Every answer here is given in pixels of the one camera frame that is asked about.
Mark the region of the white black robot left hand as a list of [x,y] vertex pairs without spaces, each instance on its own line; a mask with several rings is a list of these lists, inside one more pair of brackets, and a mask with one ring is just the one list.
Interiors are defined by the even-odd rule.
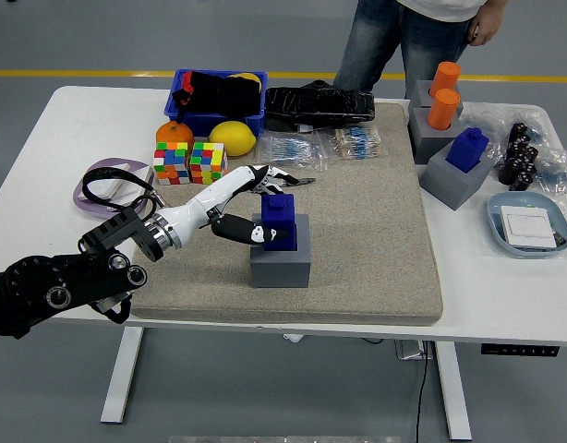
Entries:
[[276,182],[278,179],[288,186],[300,186],[306,182],[269,165],[239,166],[205,187],[186,204],[157,210],[146,225],[162,250],[187,245],[192,234],[207,225],[215,235],[246,245],[282,239],[288,235],[286,230],[266,228],[223,212],[228,202],[243,192],[281,194],[283,190]]

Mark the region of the person's left hand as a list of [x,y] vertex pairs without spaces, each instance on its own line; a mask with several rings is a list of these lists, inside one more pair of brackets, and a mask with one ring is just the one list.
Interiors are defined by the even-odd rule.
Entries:
[[472,46],[488,43],[499,31],[503,21],[506,4],[487,1],[470,20],[467,29],[467,41]]

